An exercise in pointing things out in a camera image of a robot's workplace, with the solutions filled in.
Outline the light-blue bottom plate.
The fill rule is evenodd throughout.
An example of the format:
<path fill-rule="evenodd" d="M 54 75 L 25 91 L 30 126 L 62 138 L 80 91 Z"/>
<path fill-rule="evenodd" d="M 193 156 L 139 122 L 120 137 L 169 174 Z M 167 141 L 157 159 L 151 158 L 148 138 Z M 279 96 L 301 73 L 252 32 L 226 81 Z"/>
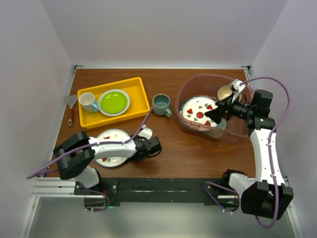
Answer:
<path fill-rule="evenodd" d="M 194 101 L 187 101 L 182 104 L 179 112 L 180 115 L 188 121 L 193 121 L 210 127 L 211 119 L 204 115 L 206 111 L 207 107 L 204 104 L 200 104 Z"/>

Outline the brown floral cream-inside bowl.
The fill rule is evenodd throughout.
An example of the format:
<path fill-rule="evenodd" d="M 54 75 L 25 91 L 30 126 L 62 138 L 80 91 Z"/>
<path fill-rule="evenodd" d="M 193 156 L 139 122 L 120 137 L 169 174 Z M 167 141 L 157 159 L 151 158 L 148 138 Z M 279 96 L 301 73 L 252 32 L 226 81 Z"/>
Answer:
<path fill-rule="evenodd" d="M 228 85 L 221 86 L 218 89 L 217 94 L 216 94 L 217 101 L 221 101 L 221 100 L 224 100 L 226 98 L 228 98 L 228 99 L 232 98 L 233 97 L 232 93 L 233 93 L 233 91 L 231 90 L 231 88 Z"/>

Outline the light-teal divided rectangular dish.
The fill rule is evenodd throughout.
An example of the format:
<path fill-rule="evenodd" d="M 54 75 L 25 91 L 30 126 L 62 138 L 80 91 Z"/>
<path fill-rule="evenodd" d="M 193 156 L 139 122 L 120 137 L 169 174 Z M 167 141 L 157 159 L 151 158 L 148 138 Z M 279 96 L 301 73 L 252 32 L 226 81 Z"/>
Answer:
<path fill-rule="evenodd" d="M 208 129 L 205 134 L 215 139 L 221 138 L 226 128 L 226 120 L 221 119 L 221 122 L 219 124 L 215 123 L 213 120 L 211 120 L 210 122 L 211 129 Z"/>

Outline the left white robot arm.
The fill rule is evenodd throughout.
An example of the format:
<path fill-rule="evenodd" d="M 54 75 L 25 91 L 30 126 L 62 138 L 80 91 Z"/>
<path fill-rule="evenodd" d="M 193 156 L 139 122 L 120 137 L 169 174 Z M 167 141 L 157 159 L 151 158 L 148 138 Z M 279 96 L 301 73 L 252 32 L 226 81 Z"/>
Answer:
<path fill-rule="evenodd" d="M 124 161 L 142 161 L 160 153 L 162 146 L 157 137 L 146 138 L 131 135 L 120 129 L 109 129 L 97 138 L 81 131 L 54 148 L 57 169 L 61 180 L 75 179 L 91 194 L 98 194 L 103 188 L 101 176 L 89 166 L 98 159 L 121 158 Z"/>

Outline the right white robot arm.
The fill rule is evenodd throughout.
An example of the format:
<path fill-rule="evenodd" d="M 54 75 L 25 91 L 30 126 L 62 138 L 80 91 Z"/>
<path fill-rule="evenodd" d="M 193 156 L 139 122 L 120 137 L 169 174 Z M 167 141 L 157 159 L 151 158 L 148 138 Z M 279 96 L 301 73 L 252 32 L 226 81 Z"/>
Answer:
<path fill-rule="evenodd" d="M 286 211 L 294 192 L 285 185 L 279 169 L 275 121 L 268 116 L 272 99 L 272 93 L 256 90 L 251 103 L 247 105 L 231 94 L 216 102 L 216 108 L 205 112 L 205 116 L 216 123 L 220 123 L 224 114 L 228 119 L 232 116 L 243 119 L 255 155 L 255 181 L 249 180 L 243 172 L 227 170 L 216 187 L 227 195 L 236 193 L 243 213 L 276 221 Z"/>

